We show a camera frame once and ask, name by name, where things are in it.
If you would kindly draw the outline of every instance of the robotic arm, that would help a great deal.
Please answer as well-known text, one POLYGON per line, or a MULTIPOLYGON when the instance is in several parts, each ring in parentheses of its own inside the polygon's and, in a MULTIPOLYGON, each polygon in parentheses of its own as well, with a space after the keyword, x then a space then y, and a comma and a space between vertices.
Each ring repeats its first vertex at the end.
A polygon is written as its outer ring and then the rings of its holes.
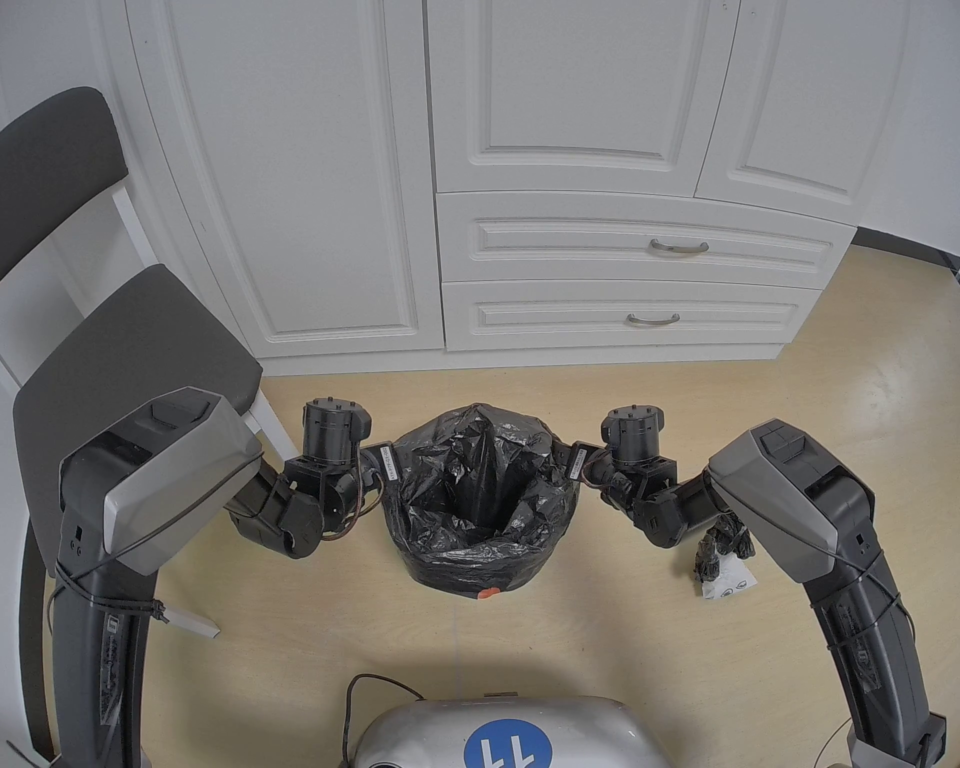
MULTIPOLYGON (((290 558, 344 535, 389 445, 360 450, 371 419, 332 397, 304 408, 303 455, 282 473, 220 396, 183 389, 118 421, 61 467, 54 680, 64 768, 135 768, 157 570, 227 507, 242 536, 290 558)), ((946 722, 924 692, 908 614, 876 540, 874 495, 804 432, 772 420, 677 483, 663 412, 616 409, 605 447, 576 443, 568 476, 601 490, 658 546, 720 515, 742 520, 804 585, 851 709, 853 768, 933 765, 946 722)))

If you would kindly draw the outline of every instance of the chair seat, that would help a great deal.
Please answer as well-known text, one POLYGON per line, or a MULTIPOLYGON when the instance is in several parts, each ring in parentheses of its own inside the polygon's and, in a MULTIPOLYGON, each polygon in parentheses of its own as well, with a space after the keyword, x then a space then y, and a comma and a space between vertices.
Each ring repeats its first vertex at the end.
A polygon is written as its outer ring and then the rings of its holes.
POLYGON ((16 396, 13 426, 30 520, 48 572, 60 547, 60 462, 146 400, 193 386, 250 410, 263 370, 166 267, 120 287, 16 396))

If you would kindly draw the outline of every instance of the trash bin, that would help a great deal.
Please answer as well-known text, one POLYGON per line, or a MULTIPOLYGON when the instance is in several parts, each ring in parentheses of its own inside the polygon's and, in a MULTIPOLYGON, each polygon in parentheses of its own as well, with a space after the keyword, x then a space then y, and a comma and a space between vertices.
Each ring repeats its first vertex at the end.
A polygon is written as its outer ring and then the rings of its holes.
POLYGON ((410 575, 471 598, 522 587, 566 532, 580 484, 539 419, 474 403, 394 442, 387 528, 410 575))

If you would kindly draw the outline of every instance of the blue circle logo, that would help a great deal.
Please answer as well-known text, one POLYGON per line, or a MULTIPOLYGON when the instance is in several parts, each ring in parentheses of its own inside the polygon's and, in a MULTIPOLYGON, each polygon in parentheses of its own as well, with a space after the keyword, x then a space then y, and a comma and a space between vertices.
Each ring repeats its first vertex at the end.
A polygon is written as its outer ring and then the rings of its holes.
POLYGON ((467 739, 467 768, 550 768, 553 747, 546 733, 526 720, 494 720, 467 739))

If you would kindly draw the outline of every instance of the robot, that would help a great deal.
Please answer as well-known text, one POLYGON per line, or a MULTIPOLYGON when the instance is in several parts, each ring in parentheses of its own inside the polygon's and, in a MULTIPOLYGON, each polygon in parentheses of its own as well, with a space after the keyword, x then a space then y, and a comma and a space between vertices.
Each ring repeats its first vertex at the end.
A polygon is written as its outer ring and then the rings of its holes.
MULTIPOLYGON (((185 388, 144 403, 65 459, 54 610, 60 768, 139 768, 147 631, 163 619, 156 573, 224 507, 245 538, 289 558, 343 536, 364 493, 400 478, 389 443, 361 448, 357 403, 304 408, 303 455, 276 472, 221 396, 185 388)), ((601 490, 653 544, 720 516, 741 521, 802 584, 852 716, 853 768, 928 768, 946 750, 903 607, 873 525, 875 497, 805 432, 770 420, 678 483, 660 456, 663 412, 610 411, 604 445, 575 443, 568 477, 601 490)), ((353 768, 668 768, 623 705, 590 697, 417 701, 364 734, 353 768)))

